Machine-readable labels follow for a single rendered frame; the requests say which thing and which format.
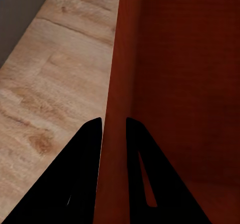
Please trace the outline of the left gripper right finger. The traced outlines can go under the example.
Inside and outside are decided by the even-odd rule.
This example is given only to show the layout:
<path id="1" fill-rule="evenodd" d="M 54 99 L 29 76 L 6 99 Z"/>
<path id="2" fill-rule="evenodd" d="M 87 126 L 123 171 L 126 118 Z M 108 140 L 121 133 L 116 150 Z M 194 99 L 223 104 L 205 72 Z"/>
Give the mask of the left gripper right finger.
<path id="1" fill-rule="evenodd" d="M 145 125 L 126 118 L 130 224 L 211 224 Z M 157 207 L 146 202 L 140 152 Z"/>

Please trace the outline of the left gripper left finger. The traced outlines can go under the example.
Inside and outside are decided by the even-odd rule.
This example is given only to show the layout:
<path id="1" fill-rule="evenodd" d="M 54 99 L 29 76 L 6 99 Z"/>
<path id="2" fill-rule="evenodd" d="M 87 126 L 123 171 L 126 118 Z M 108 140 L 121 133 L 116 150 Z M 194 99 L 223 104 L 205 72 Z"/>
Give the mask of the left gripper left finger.
<path id="1" fill-rule="evenodd" d="M 86 122 L 2 224 L 93 224 L 102 140 Z"/>

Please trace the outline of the storage box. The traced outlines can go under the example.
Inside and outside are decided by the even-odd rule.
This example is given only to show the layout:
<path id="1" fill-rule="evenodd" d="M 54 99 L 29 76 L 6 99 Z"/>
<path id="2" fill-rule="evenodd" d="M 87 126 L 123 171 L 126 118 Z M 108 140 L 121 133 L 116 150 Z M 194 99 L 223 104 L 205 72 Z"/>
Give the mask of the storage box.
<path id="1" fill-rule="evenodd" d="M 211 224 L 240 224 L 240 0 L 119 0 L 106 108 L 93 224 L 130 224 L 127 117 Z"/>

